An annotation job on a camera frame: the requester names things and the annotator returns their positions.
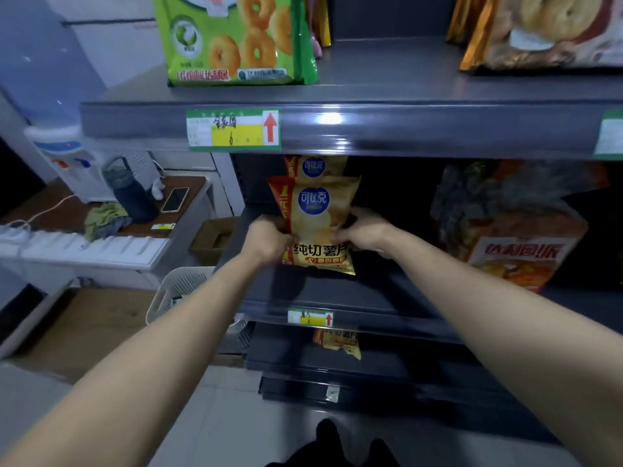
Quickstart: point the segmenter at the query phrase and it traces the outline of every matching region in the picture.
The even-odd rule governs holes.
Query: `white basket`
[[[171,309],[173,300],[190,295],[209,280],[214,267],[179,267],[170,271],[152,300],[145,321],[151,324]]]

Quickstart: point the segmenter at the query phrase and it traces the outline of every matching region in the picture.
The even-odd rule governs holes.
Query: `wooden table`
[[[171,193],[172,189],[180,187],[188,187],[188,195],[182,204],[182,208],[177,213],[161,213],[156,219],[150,223],[135,224],[124,227],[117,233],[119,236],[137,236],[137,237],[167,237],[171,230],[152,230],[154,224],[177,223],[179,219],[188,209],[190,203],[195,199],[201,188],[206,183],[205,177],[193,177],[187,175],[170,176],[162,178],[165,185],[163,194],[165,200]],[[63,198],[72,195],[72,191],[65,185],[61,179],[55,179],[46,188],[41,190],[32,198],[28,199],[18,208],[9,212],[5,217],[0,219],[0,224],[7,224],[15,220],[28,220],[44,210],[52,208]],[[165,200],[157,202],[156,206],[161,209],[165,204]],[[61,204],[58,208],[41,215],[31,224],[33,230],[43,231],[61,231],[65,233],[82,233],[84,228],[84,220],[88,212],[92,208],[101,205],[99,202],[82,203],[78,198],[70,198]]]

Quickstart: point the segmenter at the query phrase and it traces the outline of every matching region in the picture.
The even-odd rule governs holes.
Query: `water bottle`
[[[123,167],[115,162],[123,161]],[[102,175],[115,198],[128,212],[135,223],[149,223],[158,217],[160,212],[143,186],[134,178],[128,160],[123,156],[115,157],[102,167]]]

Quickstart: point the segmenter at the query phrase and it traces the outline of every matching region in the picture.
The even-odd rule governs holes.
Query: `forearm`
[[[596,464],[621,454],[607,446],[610,436],[623,441],[619,334],[406,232],[392,231],[386,251],[483,365],[563,441]]]
[[[253,255],[232,259],[91,370],[3,466],[147,465],[260,268]]]

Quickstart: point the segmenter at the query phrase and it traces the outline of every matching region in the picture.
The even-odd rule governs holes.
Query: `floor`
[[[326,413],[263,401],[261,374],[210,367],[150,467],[263,466],[284,461],[331,417],[348,460],[364,461],[381,437],[401,466],[579,467],[564,449],[394,418]],[[70,386],[0,365],[0,455]]]

